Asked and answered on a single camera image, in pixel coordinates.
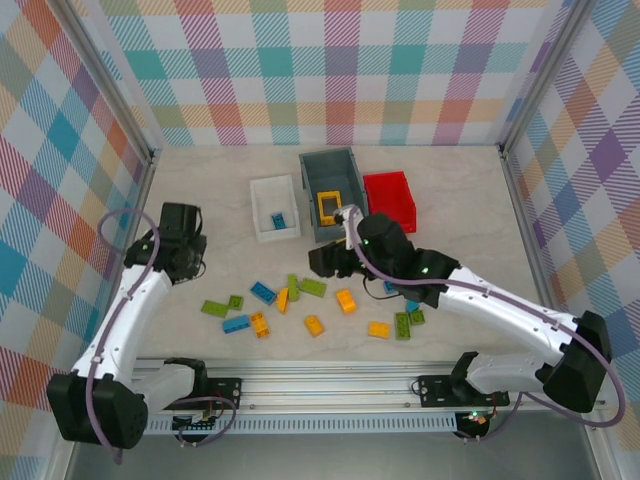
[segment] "orange lego brick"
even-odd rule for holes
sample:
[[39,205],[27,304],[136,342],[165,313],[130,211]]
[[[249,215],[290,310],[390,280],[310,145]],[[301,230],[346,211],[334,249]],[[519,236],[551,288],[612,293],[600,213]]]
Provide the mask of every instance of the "orange lego brick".
[[336,298],[338,303],[342,307],[344,313],[353,313],[356,311],[356,301],[353,299],[351,292],[348,289],[340,290],[336,292]]
[[389,340],[389,337],[391,337],[391,325],[388,323],[371,322],[369,324],[369,336]]
[[287,305],[289,304],[289,289],[287,287],[280,290],[277,303],[278,310],[280,310],[280,313],[284,315],[287,312]]
[[256,336],[258,338],[263,338],[269,336],[269,324],[267,320],[264,318],[264,315],[261,312],[257,312],[249,318],[251,321],[251,325],[253,326],[253,330],[256,332]]
[[307,317],[307,319],[304,321],[304,324],[306,325],[309,333],[313,338],[324,333],[324,326],[322,325],[322,323],[320,323],[320,320],[318,320],[318,317],[316,317],[315,315]]

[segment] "gray plastic bin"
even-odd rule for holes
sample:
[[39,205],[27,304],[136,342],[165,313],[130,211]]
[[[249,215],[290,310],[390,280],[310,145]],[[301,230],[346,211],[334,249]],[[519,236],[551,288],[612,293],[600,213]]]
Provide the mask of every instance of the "gray plastic bin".
[[350,147],[324,150],[322,152],[300,154],[302,187],[309,195],[311,225],[316,243],[328,242],[344,237],[339,225],[323,227],[320,225],[318,211],[318,192],[338,190],[342,205],[355,204],[367,215],[369,204],[362,177],[356,165],[356,159]]

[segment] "light blue lego brick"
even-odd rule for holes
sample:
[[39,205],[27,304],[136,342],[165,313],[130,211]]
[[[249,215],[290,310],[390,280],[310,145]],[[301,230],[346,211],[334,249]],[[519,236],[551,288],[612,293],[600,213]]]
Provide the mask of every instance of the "light blue lego brick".
[[256,282],[250,290],[256,297],[262,300],[267,305],[271,305],[276,300],[276,293],[269,288],[265,287],[260,282]]
[[386,293],[387,295],[390,295],[392,293],[395,293],[396,289],[393,288],[393,284],[391,282],[384,282],[384,293]]
[[222,322],[224,333],[233,333],[238,330],[244,330],[245,328],[249,328],[248,315],[241,315],[240,317],[230,318]]
[[271,214],[271,221],[273,222],[273,226],[276,228],[276,230],[287,228],[281,212]]
[[418,302],[412,302],[411,300],[407,300],[407,313],[415,312],[420,308],[420,304]]

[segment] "red plastic bin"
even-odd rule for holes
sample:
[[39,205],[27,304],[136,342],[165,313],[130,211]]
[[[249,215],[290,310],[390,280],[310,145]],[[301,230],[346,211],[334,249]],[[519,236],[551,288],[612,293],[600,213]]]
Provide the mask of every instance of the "red plastic bin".
[[416,204],[404,172],[364,175],[369,213],[384,213],[402,226],[405,233],[416,231]]

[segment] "blue lego brick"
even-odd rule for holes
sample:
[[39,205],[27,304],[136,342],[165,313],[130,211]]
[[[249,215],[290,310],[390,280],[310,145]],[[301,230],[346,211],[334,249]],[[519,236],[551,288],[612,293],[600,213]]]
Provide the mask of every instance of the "blue lego brick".
[[267,305],[271,305],[276,301],[276,292],[265,287],[260,282],[256,282],[255,285],[251,287],[250,291]]
[[393,284],[391,282],[384,282],[384,293],[386,293],[387,295],[396,293],[396,289],[393,288]]
[[273,222],[273,226],[276,227],[276,230],[282,230],[283,228],[287,228],[287,226],[284,223],[284,217],[280,212],[272,213],[271,221]]
[[222,329],[224,333],[237,332],[238,330],[244,330],[249,328],[249,316],[241,315],[240,317],[230,318],[222,322]]
[[420,304],[418,302],[412,302],[411,300],[407,300],[407,313],[415,312],[420,308]]

